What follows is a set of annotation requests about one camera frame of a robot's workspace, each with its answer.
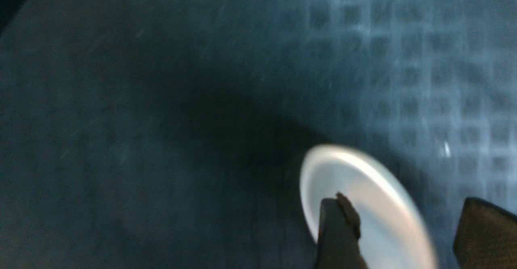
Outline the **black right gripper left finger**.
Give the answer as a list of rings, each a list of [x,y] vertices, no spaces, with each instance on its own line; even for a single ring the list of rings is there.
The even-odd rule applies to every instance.
[[[345,195],[321,201],[316,269],[367,269],[360,248],[361,221]]]

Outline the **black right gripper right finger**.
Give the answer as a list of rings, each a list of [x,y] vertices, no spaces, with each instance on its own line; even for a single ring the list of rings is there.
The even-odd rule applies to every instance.
[[[517,216],[484,199],[467,197],[454,255],[461,269],[515,269]]]

